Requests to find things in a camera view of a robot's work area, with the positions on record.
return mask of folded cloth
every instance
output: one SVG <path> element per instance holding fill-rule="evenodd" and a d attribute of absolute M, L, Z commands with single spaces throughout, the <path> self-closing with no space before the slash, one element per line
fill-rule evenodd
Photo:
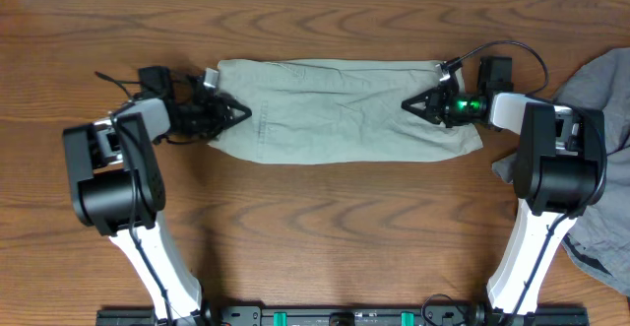
<path fill-rule="evenodd" d="M 611 50 L 578 71 L 555 99 L 601 109 L 608 166 L 605 190 L 564 238 L 563 245 L 583 271 L 630 296 L 630 48 Z M 492 165 L 512 182 L 516 155 Z"/>
<path fill-rule="evenodd" d="M 438 84 L 438 63 L 221 61 L 219 91 L 253 114 L 209 144 L 256 163 L 301 164 L 435 162 L 480 149 L 473 125 L 447 129 L 401 109 Z"/>

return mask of wooden table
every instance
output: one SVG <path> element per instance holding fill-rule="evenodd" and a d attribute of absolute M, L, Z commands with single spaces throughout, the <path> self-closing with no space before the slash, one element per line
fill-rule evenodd
<path fill-rule="evenodd" d="M 0 322 L 90 325 L 108 305 L 149 305 L 129 262 L 72 210 L 63 128 L 124 99 L 98 70 L 134 79 L 221 59 L 449 59 L 513 38 L 565 82 L 630 45 L 630 0 L 3 0 L 0 11 Z M 524 92 L 540 69 L 518 48 Z M 466 65 L 474 88 L 475 61 Z M 411 304 L 483 297 L 514 224 L 512 187 L 490 164 L 517 137 L 441 163 L 260 165 L 209 147 L 156 147 L 165 213 L 215 302 Z M 593 325 L 627 325 L 626 298 L 560 249 L 540 302 L 582 303 Z"/>

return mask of dark gray fabric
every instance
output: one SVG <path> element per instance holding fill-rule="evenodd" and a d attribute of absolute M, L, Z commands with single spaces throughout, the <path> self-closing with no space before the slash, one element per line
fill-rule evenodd
<path fill-rule="evenodd" d="M 603 196 L 569 230 L 564 247 L 583 271 L 630 295 L 630 48 L 611 50 L 582 67 L 556 101 L 602 109 L 608 153 Z M 506 182 L 512 182 L 514 158 L 492 165 Z"/>

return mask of crumpled fabric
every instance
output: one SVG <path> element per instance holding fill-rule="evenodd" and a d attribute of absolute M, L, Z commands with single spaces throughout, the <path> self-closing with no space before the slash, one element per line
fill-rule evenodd
<path fill-rule="evenodd" d="M 630 296 L 630 48 L 611 50 L 580 69 L 557 93 L 559 103 L 601 109 L 608 165 L 599 202 L 563 240 L 584 272 Z M 492 165 L 512 182 L 516 154 Z"/>
<path fill-rule="evenodd" d="M 401 109 L 437 86 L 438 63 L 223 60 L 219 92 L 253 114 L 209 144 L 255 163 L 297 164 L 437 162 L 480 149 L 473 125 L 447 129 Z"/>

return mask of gray-green cloth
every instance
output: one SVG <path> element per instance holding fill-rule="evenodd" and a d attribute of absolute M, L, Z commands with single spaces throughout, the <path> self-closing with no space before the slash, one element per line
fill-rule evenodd
<path fill-rule="evenodd" d="M 256 163 L 298 164 L 436 162 L 480 149 L 473 125 L 447 129 L 401 109 L 437 85 L 438 63 L 221 61 L 220 93 L 253 114 L 210 145 Z"/>
<path fill-rule="evenodd" d="M 571 260 L 583 271 L 630 296 L 630 48 L 615 49 L 578 71 L 555 99 L 603 111 L 606 183 L 564 238 Z M 512 182 L 515 155 L 492 165 Z"/>

